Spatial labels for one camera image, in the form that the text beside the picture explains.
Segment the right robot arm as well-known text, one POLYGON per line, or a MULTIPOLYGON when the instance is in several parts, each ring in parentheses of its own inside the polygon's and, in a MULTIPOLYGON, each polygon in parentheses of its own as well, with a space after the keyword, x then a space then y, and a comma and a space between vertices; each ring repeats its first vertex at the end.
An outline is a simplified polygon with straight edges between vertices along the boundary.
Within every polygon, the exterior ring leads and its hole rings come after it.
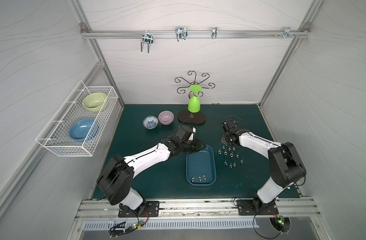
POLYGON ((305 166, 294 144, 279 143, 239 129, 233 120, 222 123, 224 133, 221 142, 255 151, 269 161, 270 177, 253 198, 256 213, 266 209, 285 189, 306 177, 305 166))

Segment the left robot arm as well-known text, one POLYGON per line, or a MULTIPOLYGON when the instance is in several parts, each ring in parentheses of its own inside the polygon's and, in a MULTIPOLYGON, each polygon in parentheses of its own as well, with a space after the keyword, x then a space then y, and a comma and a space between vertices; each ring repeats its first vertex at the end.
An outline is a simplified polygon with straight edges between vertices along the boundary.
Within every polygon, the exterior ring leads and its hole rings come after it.
POLYGON ((101 171, 97 186, 110 205, 124 205, 141 215, 146 210, 147 201, 132 188, 133 179, 146 169, 165 162, 180 153, 193 154, 202 151, 206 145, 196 137, 196 128, 183 125, 176 134, 160 140, 154 147, 132 156, 117 154, 110 158, 101 171))

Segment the teal plastic storage box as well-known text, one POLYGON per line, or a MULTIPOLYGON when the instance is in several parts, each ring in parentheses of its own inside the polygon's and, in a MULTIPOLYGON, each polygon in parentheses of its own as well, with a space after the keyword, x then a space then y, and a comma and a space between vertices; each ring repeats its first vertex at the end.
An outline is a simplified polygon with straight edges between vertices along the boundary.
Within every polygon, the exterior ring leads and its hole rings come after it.
POLYGON ((189 154, 186 157, 186 179, 193 187, 209 187, 213 185, 217 179, 216 165, 213 148, 209 145, 200 151, 189 154))

